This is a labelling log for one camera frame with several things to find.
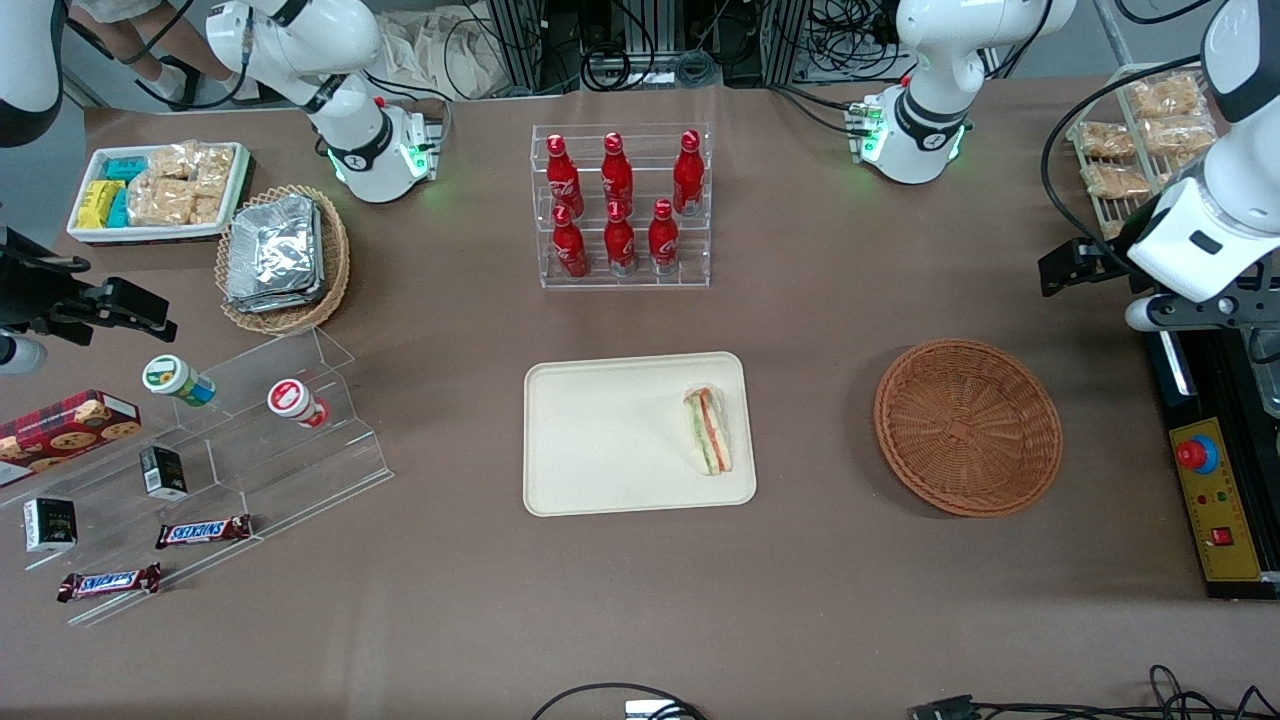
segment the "yellow control panel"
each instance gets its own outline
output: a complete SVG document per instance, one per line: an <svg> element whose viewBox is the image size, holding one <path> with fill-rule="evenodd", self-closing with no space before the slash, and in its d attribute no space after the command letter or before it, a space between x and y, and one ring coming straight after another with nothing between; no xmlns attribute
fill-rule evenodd
<svg viewBox="0 0 1280 720"><path fill-rule="evenodd" d="M1170 430L1183 500L1210 582L1257 582L1258 556L1244 520L1217 418Z"/></svg>

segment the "empty wicker basket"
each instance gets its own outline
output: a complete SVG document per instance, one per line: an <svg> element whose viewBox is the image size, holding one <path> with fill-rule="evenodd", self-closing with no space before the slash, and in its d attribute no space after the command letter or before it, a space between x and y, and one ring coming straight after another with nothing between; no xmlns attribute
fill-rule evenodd
<svg viewBox="0 0 1280 720"><path fill-rule="evenodd" d="M965 340L925 342L893 361L876 391L876 436L906 487L970 518L1032 505L1062 459L1062 428L1039 380Z"/></svg>

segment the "red bottle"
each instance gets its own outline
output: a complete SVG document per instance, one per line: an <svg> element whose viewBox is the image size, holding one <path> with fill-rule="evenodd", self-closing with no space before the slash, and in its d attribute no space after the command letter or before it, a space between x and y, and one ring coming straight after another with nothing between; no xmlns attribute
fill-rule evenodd
<svg viewBox="0 0 1280 720"><path fill-rule="evenodd" d="M626 217L631 217L631 193L635 183L631 179L631 161L622 152L622 136L611 132L604 136L604 163L600 164L604 178L604 201L621 202Z"/></svg>
<svg viewBox="0 0 1280 720"><path fill-rule="evenodd" d="M680 228L671 219L671 200L658 200L653 204L653 222L649 223L649 256L653 258L653 272L659 275L672 275L680 268L676 259L677 237Z"/></svg>
<svg viewBox="0 0 1280 720"><path fill-rule="evenodd" d="M676 213L696 215L703 211L703 176L707 164L699 151L701 137L698 131L686 129L680 136L680 158L676 160L676 192L671 196Z"/></svg>
<svg viewBox="0 0 1280 720"><path fill-rule="evenodd" d="M573 218L581 218L585 202L582 202L582 186L577 181L577 167L564 150L564 138L558 135L547 137L547 152L550 160L547 161L547 182L552 186L552 197L557 205L563 205L573 211Z"/></svg>
<svg viewBox="0 0 1280 720"><path fill-rule="evenodd" d="M609 272L625 278L636 272L636 233L621 202L613 200L605 209L609 224L604 225L604 250L609 254Z"/></svg>
<svg viewBox="0 0 1280 720"><path fill-rule="evenodd" d="M591 270L586 260L586 247L582 245L582 231L573 224L570 209L557 205L552 210L552 219L556 220L556 232L552 233L552 242L556 243L556 256L571 278L586 277Z"/></svg>

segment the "white bag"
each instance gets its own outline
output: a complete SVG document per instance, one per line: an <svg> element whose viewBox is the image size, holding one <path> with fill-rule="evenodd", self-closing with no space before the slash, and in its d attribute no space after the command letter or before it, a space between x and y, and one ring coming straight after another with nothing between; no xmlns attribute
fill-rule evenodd
<svg viewBox="0 0 1280 720"><path fill-rule="evenodd" d="M484 22L476 22L477 17ZM458 23L462 26L453 29ZM443 5L428 12L383 13L378 27L392 82L428 87L454 100L488 97L509 85L500 46L489 33L493 23L484 0L470 12L462 5Z"/></svg>

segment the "round basket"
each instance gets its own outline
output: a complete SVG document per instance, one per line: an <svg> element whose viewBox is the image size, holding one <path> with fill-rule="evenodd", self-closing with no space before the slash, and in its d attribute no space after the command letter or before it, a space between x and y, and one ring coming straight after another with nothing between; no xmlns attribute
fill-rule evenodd
<svg viewBox="0 0 1280 720"><path fill-rule="evenodd" d="M876 437L906 487L970 518L1032 505L1062 460L1062 427L1039 380L966 340L925 342L893 361L876 389Z"/></svg>
<svg viewBox="0 0 1280 720"><path fill-rule="evenodd" d="M333 315L338 304L342 302L342 296L347 292L347 281L351 278L351 246L347 242L347 228L343 227L342 218L338 217L333 202L323 192L312 187L288 184L255 195L244 205L274 202L294 192L310 197L320 208L320 242L324 245L324 275L329 288L320 302L315 305L284 307L268 313L241 313L230 304L223 302L223 314L246 331L288 334L305 325L319 325ZM230 225L223 228L223 237L218 241L218 264L214 265L214 282L224 296L227 295L227 256L230 232Z"/></svg>

